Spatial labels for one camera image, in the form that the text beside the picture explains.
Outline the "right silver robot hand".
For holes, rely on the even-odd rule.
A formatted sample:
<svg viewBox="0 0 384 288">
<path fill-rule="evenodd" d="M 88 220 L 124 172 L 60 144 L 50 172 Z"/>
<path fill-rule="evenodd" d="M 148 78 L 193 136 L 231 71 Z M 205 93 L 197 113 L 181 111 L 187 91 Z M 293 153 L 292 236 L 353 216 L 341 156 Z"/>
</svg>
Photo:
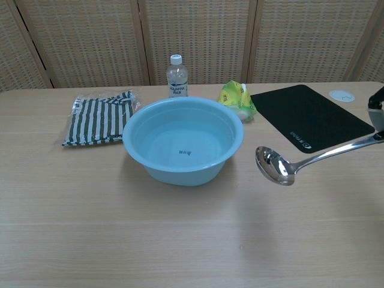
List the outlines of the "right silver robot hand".
<svg viewBox="0 0 384 288">
<path fill-rule="evenodd" d="M 368 115 L 371 123 L 377 132 L 384 130 L 383 123 L 383 101 L 384 101 L 384 87 L 381 87 L 374 95 L 368 100 Z"/>
</svg>

